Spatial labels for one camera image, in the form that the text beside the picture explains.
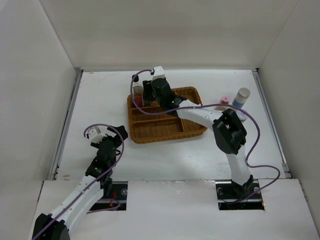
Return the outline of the clear bottle black cap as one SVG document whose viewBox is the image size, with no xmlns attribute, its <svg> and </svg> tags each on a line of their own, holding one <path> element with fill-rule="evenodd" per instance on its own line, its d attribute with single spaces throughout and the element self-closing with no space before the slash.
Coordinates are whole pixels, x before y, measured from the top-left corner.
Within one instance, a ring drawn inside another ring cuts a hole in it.
<svg viewBox="0 0 320 240">
<path fill-rule="evenodd" d="M 133 78 L 132 90 L 133 90 L 133 99 L 136 105 L 139 108 L 142 108 L 144 106 L 144 100 L 143 100 L 144 88 L 143 88 L 143 85 L 139 82 L 138 75 L 136 75 Z"/>
</svg>

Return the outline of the pink cap spice jar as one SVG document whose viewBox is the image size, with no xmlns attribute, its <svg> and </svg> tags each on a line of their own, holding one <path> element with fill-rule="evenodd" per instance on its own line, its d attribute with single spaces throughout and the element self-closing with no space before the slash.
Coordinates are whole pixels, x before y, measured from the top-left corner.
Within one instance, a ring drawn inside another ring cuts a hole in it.
<svg viewBox="0 0 320 240">
<path fill-rule="evenodd" d="M 228 96 L 223 96 L 221 99 L 220 99 L 220 105 L 219 106 L 216 106 L 215 109 L 217 111 L 225 111 L 227 108 L 228 108 L 228 104 L 230 103 L 230 98 Z"/>
</svg>

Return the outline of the tall white blue-label jar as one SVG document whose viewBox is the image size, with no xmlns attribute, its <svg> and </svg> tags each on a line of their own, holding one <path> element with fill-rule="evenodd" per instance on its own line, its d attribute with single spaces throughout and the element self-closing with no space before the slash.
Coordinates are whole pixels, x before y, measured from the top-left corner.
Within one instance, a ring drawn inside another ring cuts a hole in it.
<svg viewBox="0 0 320 240">
<path fill-rule="evenodd" d="M 231 105 L 241 109 L 244 106 L 244 104 L 246 103 L 250 94 L 251 94 L 251 92 L 248 88 L 246 88 L 246 87 L 240 88 L 238 90 L 237 94 L 235 95 Z"/>
</svg>

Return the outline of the red label spice jar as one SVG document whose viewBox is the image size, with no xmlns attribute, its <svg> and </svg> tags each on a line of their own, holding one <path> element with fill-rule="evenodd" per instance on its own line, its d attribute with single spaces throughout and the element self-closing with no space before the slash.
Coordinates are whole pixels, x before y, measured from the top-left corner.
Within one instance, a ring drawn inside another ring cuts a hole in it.
<svg viewBox="0 0 320 240">
<path fill-rule="evenodd" d="M 247 111 L 245 109 L 237 110 L 236 114 L 241 122 L 245 122 L 248 119 Z"/>
</svg>

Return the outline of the red sauce bottle green label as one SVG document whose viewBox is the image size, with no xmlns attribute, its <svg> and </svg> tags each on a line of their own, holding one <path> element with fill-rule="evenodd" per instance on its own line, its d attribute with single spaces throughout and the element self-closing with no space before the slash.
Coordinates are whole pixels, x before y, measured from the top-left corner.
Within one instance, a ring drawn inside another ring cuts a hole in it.
<svg viewBox="0 0 320 240">
<path fill-rule="evenodd" d="M 148 107 L 154 107 L 154 106 L 158 105 L 158 102 L 155 99 L 154 100 L 147 100 L 146 103 L 147 103 Z"/>
</svg>

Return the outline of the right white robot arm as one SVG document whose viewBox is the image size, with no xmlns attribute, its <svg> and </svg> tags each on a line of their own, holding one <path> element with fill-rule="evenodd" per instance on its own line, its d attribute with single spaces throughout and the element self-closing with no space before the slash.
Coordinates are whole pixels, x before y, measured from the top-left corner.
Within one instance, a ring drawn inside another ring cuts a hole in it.
<svg viewBox="0 0 320 240">
<path fill-rule="evenodd" d="M 247 131 L 236 112 L 228 108 L 224 111 L 210 110 L 175 94 L 165 78 L 143 82 L 147 96 L 152 96 L 168 114 L 188 120 L 213 131 L 217 147 L 226 154 L 231 170 L 232 192 L 238 198 L 250 192 L 253 176 L 246 164 L 245 143 Z"/>
</svg>

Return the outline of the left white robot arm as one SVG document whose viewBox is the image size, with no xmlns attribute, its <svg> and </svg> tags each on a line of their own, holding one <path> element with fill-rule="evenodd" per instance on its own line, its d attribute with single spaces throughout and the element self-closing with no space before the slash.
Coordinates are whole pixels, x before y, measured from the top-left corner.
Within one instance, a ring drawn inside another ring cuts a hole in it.
<svg viewBox="0 0 320 240">
<path fill-rule="evenodd" d="M 113 168 L 121 159 L 128 132 L 123 125 L 104 127 L 114 133 L 101 132 L 102 124 L 92 124 L 84 130 L 84 137 L 97 149 L 96 156 L 72 193 L 53 211 L 40 214 L 35 220 L 32 239 L 69 240 L 85 215 L 100 199 L 112 195 Z"/>
</svg>

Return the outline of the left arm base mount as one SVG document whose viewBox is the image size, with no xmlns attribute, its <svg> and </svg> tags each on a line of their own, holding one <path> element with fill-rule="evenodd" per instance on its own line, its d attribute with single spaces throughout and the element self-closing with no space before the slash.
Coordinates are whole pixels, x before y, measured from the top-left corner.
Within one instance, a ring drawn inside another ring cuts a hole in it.
<svg viewBox="0 0 320 240">
<path fill-rule="evenodd" d="M 113 181 L 112 188 L 99 199 L 91 208 L 90 211 L 109 210 L 115 208 L 115 211 L 125 211 L 127 209 L 128 182 Z"/>
</svg>

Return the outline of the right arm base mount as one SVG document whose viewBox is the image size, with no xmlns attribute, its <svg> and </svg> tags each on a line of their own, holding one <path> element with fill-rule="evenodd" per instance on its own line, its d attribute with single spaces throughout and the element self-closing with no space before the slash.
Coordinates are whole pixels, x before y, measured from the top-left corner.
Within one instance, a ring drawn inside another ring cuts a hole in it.
<svg viewBox="0 0 320 240">
<path fill-rule="evenodd" d="M 244 185 L 239 185 L 231 180 L 217 182 L 215 186 L 218 209 L 221 211 L 265 209 L 261 193 L 254 193 L 260 188 L 260 185 L 254 181 L 252 175 Z"/>
</svg>

